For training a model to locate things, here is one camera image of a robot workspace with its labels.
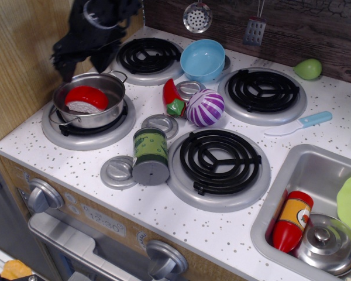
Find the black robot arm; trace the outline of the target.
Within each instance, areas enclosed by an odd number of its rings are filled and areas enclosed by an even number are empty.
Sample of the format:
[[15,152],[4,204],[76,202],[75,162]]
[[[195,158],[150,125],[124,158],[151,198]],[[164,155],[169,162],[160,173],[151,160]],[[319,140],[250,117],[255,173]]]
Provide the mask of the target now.
[[141,7],[142,1],[74,1],[69,31],[53,45],[53,66],[63,81],[70,82],[87,58],[98,73],[106,70]]

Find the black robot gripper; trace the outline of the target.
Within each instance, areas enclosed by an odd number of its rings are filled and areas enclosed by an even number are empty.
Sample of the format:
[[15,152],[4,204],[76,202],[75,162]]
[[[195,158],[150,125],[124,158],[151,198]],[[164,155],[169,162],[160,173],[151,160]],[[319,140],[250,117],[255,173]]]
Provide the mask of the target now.
[[90,58],[102,73],[115,58],[126,35],[126,11],[72,11],[69,31],[53,45],[52,60],[64,82],[71,82],[77,63]]

